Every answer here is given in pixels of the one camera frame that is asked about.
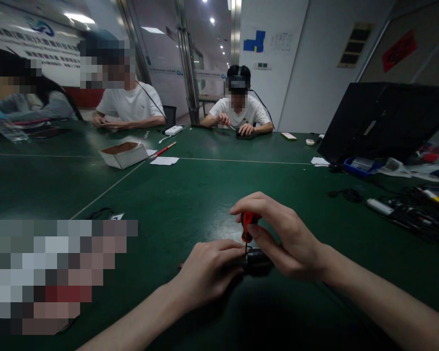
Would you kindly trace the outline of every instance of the screwdriver handle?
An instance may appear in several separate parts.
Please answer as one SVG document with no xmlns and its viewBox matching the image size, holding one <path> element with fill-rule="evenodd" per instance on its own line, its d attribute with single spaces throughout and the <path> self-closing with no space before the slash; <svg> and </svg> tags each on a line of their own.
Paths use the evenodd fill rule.
<svg viewBox="0 0 439 351">
<path fill-rule="evenodd" d="M 243 212 L 240 214 L 240 223 L 242 224 L 242 241 L 245 243 L 250 243 L 252 241 L 252 236 L 247 230 L 249 224 L 257 224 L 262 216 L 255 214 L 253 212 Z"/>
</svg>

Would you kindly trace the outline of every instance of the hand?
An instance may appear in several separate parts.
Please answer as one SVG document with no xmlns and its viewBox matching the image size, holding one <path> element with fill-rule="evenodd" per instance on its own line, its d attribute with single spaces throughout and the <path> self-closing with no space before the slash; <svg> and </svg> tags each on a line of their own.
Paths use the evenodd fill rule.
<svg viewBox="0 0 439 351">
<path fill-rule="evenodd" d="M 179 274 L 171 280 L 169 290 L 177 296 L 185 313 L 223 295 L 233 278 L 243 273 L 241 267 L 221 268 L 244 255 L 244 246 L 232 240 L 198 243 Z"/>
<path fill-rule="evenodd" d="M 102 124 L 104 124 L 104 123 L 107 123 L 106 118 L 101 117 L 99 115 L 93 116 L 93 127 L 100 128 L 102 126 Z"/>
<path fill-rule="evenodd" d="M 230 213 L 238 215 L 245 211 L 260 214 L 280 237 L 278 245 L 265 228 L 253 224 L 247 227 L 258 247 L 281 273 L 291 278 L 324 279 L 329 267 L 329 247 L 315 238 L 296 212 L 260 192 L 239 200 Z"/>
<path fill-rule="evenodd" d="M 229 117 L 226 113 L 220 113 L 218 115 L 218 117 L 216 117 L 216 118 L 217 118 L 219 124 L 223 124 L 223 125 L 230 124 Z"/>
<path fill-rule="evenodd" d="M 102 125 L 104 128 L 111 128 L 113 130 L 127 130 L 132 128 L 131 122 L 116 121 L 116 122 L 106 122 Z"/>
<path fill-rule="evenodd" d="M 255 127 L 252 124 L 243 124 L 240 128 L 239 128 L 239 134 L 241 136 L 246 136 L 248 137 L 249 135 L 251 135 L 253 132 L 255 131 Z"/>
</svg>

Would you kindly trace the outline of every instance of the person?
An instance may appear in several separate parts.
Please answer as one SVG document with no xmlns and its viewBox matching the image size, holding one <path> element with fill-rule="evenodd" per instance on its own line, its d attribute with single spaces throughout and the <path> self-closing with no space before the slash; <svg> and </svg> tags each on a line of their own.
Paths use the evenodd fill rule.
<svg viewBox="0 0 439 351">
<path fill-rule="evenodd" d="M 260 214 L 280 237 L 278 244 L 264 227 L 247 228 L 282 274 L 339 289 L 404 350 L 439 350 L 439 313 L 319 242 L 296 212 L 271 197 L 253 193 L 230 213 L 245 211 Z M 244 247 L 232 240 L 196 244 L 173 280 L 78 350 L 145 349 L 184 314 L 222 296 L 242 268 L 221 269 L 243 254 Z"/>
<path fill-rule="evenodd" d="M 16 91 L 0 101 L 0 111 L 13 122 L 82 119 L 71 96 L 32 67 L 31 60 L 0 49 L 0 77 Z"/>
<path fill-rule="evenodd" d="M 231 96 L 220 99 L 200 125 L 204 127 L 212 127 L 218 124 L 230 125 L 241 136 L 272 132 L 273 124 L 262 104 L 249 94 L 249 68 L 232 65 L 228 69 L 227 84 Z"/>
<path fill-rule="evenodd" d="M 84 37 L 79 44 L 81 56 L 95 58 L 102 67 L 102 82 L 87 83 L 102 83 L 106 88 L 93 113 L 93 126 L 118 131 L 165 125 L 160 96 L 151 85 L 137 80 L 126 43 L 106 30 L 86 32 Z"/>
</svg>

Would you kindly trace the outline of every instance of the sleeve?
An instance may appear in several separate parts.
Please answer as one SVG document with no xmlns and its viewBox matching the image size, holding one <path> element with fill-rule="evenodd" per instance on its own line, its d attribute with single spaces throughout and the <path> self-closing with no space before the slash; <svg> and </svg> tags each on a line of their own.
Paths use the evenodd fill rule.
<svg viewBox="0 0 439 351">
<path fill-rule="evenodd" d="M 15 94 L 10 95 L 5 100 L 0 101 L 0 111 L 4 114 L 18 112 L 18 106 L 16 104 L 16 96 Z"/>
<path fill-rule="evenodd" d="M 224 108 L 224 103 L 222 101 L 223 99 L 220 99 L 210 110 L 209 114 L 211 114 L 213 117 L 218 117 L 220 113 L 225 113 L 226 109 Z"/>
<path fill-rule="evenodd" d="M 14 122 L 27 122 L 36 119 L 74 119 L 75 111 L 61 92 L 53 91 L 49 95 L 49 103 L 38 111 L 14 112 L 6 114 Z"/>
<path fill-rule="evenodd" d="M 111 89 L 104 90 L 104 94 L 102 94 L 101 101 L 96 107 L 96 110 L 104 115 L 109 115 L 112 117 L 119 116 L 119 114 L 117 113 L 117 109 L 114 105 L 114 94 Z"/>
<path fill-rule="evenodd" d="M 150 89 L 149 92 L 150 92 L 151 99 L 153 99 L 153 101 L 156 103 L 156 105 L 155 105 L 153 103 L 153 101 L 151 101 L 151 99 L 150 99 L 151 117 L 164 115 L 164 109 L 162 108 L 161 99 L 160 99 L 160 96 L 158 95 L 157 91 L 153 88 L 153 89 Z"/>
<path fill-rule="evenodd" d="M 261 103 L 257 103 L 255 107 L 254 122 L 257 122 L 259 125 L 264 125 L 270 122 L 270 118 Z"/>
</svg>

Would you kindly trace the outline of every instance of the white charger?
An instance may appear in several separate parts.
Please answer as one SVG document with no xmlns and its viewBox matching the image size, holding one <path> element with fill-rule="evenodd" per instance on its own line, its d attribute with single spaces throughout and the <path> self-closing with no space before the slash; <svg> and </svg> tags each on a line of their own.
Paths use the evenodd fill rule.
<svg viewBox="0 0 439 351">
<path fill-rule="evenodd" d="M 166 135 L 169 135 L 169 136 L 174 136 L 174 135 L 179 134 L 179 133 L 182 131 L 182 129 L 183 129 L 182 126 L 174 126 L 174 127 L 169 128 L 169 129 L 168 129 L 167 131 L 165 131 L 164 133 L 165 133 Z"/>
</svg>

